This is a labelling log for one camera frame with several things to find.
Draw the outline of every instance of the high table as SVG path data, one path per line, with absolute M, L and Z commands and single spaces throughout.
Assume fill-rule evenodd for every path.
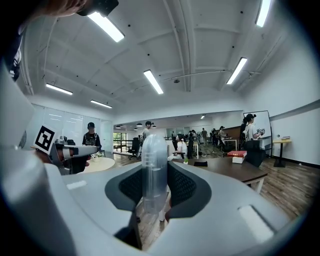
M 272 141 L 273 144 L 279 144 L 280 143 L 280 157 L 279 159 L 276 159 L 274 161 L 274 167 L 286 167 L 286 162 L 282 162 L 282 150 L 284 147 L 284 143 L 291 143 L 291 139 L 274 139 Z
M 199 159 L 199 145 L 197 141 L 193 142 L 193 151 L 196 152 L 196 159 Z
M 235 150 L 238 150 L 238 140 L 235 138 L 226 138 L 223 140 L 223 142 L 235 142 Z
M 183 159 L 173 159 L 173 162 L 183 163 Z M 198 168 L 214 172 L 217 174 L 229 176 L 244 184 L 258 183 L 255 191 L 260 193 L 265 177 L 268 175 L 265 171 L 255 167 L 251 163 L 233 163 L 232 157 L 222 158 L 202 158 L 199 160 L 189 159 L 188 164 L 194 166 L 195 162 L 206 162 L 208 166 L 196 166 Z
M 114 166 L 116 163 L 115 160 L 107 157 L 100 157 L 99 162 L 94 162 L 93 158 L 91 158 L 88 162 L 89 166 L 85 167 L 84 171 L 80 172 L 81 174 L 105 171 Z

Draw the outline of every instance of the black cap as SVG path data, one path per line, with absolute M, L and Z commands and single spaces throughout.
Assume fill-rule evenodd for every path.
M 103 17 L 108 16 L 118 6 L 118 0 L 88 0 L 83 9 L 77 12 L 81 16 L 88 16 L 94 12 L 100 13 Z
M 95 124 L 93 122 L 88 123 L 88 129 L 95 128 Z
M 250 120 L 254 119 L 256 117 L 256 115 L 253 114 L 247 114 L 245 119 L 249 122 Z

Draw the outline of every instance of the white ceiling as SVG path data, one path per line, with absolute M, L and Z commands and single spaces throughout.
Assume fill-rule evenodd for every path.
M 246 71 L 262 72 L 278 47 L 285 25 L 271 8 L 263 28 L 255 21 L 257 0 L 119 0 L 109 19 L 124 33 L 114 42 L 88 17 L 42 17 L 26 31 L 27 62 L 35 92 L 46 83 L 74 92 L 81 101 L 116 107 L 128 97 L 156 91 L 144 77 L 151 69 L 165 94 L 174 89 L 224 90 L 240 57 Z M 242 72 L 241 90 L 258 74 Z

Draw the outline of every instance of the white shirt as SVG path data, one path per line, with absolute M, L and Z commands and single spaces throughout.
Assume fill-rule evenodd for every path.
M 185 153 L 185 155 L 187 155 L 188 149 L 187 149 L 187 145 L 186 145 L 185 142 L 182 143 L 181 141 L 179 141 L 179 142 L 177 143 L 177 146 L 178 146 L 178 150 L 177 150 L 177 151 L 179 151 L 179 149 L 181 148 L 181 152 L 182 152 L 182 153 Z
M 150 131 L 148 128 L 144 128 L 142 131 L 143 140 L 145 140 L 150 135 Z
M 254 134 L 256 133 L 257 128 L 252 123 L 249 123 L 244 130 L 245 141 L 257 140 L 258 138 L 254 138 Z

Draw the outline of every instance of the round wooden table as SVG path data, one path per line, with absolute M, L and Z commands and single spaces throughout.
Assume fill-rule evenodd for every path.
M 100 161 L 99 162 L 94 162 L 93 159 L 90 159 L 89 162 L 89 166 L 84 168 L 84 171 L 81 173 L 92 173 L 92 172 L 100 172 L 100 171 L 105 171 L 109 168 L 111 168 L 112 166 L 115 165 L 115 160 L 111 159 L 111 158 L 107 158 L 107 157 L 100 157 Z

